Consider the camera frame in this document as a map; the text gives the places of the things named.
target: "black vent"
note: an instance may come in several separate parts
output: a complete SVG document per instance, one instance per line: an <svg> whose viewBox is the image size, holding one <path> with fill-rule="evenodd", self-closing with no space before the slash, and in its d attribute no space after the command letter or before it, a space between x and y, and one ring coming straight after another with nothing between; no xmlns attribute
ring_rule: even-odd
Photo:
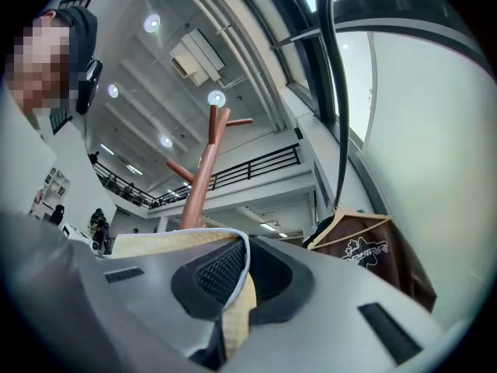
<svg viewBox="0 0 497 373"><path fill-rule="evenodd" d="M245 247L238 242L235 247L197 270L196 285L224 305L233 293L244 265Z"/></svg>
<svg viewBox="0 0 497 373"><path fill-rule="evenodd" d="M359 307L371 329L394 358L403 364L421 351L421 347L388 315L381 305L367 304Z"/></svg>
<svg viewBox="0 0 497 373"><path fill-rule="evenodd" d="M143 271L138 267L127 268L126 270L118 270L115 272L109 272L106 275L106 279L109 283L125 281L132 277L137 277L143 275Z"/></svg>

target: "black mesh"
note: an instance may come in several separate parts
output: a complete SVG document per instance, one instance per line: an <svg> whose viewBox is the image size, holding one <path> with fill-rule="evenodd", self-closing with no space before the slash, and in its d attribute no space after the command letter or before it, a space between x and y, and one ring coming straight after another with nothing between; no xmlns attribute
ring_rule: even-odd
<svg viewBox="0 0 497 373"><path fill-rule="evenodd" d="M245 247L242 241L238 241L215 260L201 266L195 273L195 283L224 305L233 293L244 266Z"/></svg>
<svg viewBox="0 0 497 373"><path fill-rule="evenodd" d="M292 281L292 270L282 260L250 242L250 275L254 280L257 305L275 298Z"/></svg>

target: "white column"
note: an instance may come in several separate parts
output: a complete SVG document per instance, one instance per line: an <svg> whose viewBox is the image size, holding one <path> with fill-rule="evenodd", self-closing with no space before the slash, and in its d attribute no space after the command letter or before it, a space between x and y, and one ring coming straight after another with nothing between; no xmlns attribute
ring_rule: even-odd
<svg viewBox="0 0 497 373"><path fill-rule="evenodd" d="M169 217L162 216L158 222L157 233L165 232L165 227L168 226Z"/></svg>

